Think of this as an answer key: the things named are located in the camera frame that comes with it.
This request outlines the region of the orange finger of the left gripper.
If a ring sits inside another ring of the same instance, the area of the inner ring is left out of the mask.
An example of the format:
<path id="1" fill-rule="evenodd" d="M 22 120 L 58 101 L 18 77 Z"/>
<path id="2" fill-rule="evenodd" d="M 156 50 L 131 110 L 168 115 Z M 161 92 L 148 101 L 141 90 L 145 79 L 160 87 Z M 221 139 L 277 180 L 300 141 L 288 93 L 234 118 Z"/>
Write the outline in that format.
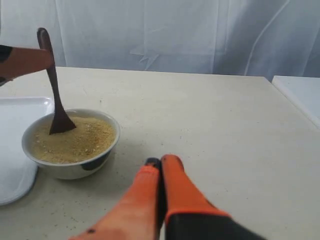
<path id="1" fill-rule="evenodd" d="M 0 46 L 0 80 L 12 79 L 48 69 L 54 63 L 45 49 Z"/>

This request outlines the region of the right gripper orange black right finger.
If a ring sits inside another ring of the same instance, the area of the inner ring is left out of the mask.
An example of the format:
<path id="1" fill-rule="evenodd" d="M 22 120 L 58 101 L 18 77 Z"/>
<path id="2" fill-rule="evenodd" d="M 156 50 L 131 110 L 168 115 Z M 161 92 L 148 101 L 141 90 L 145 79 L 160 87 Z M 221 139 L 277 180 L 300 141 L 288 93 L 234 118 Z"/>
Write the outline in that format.
<path id="1" fill-rule="evenodd" d="M 225 211 L 211 204 L 185 173 L 181 159 L 173 154 L 161 158 L 166 194 L 167 240 L 261 240 Z"/>

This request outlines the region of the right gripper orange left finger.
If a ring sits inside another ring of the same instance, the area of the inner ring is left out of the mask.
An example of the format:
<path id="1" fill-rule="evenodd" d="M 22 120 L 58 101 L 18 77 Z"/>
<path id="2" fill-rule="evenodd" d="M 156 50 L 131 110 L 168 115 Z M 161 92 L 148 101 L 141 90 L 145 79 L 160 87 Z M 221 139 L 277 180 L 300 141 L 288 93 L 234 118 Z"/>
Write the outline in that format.
<path id="1" fill-rule="evenodd" d="M 148 158 L 119 202 L 96 224 L 71 240 L 158 240 L 161 162 Z"/>

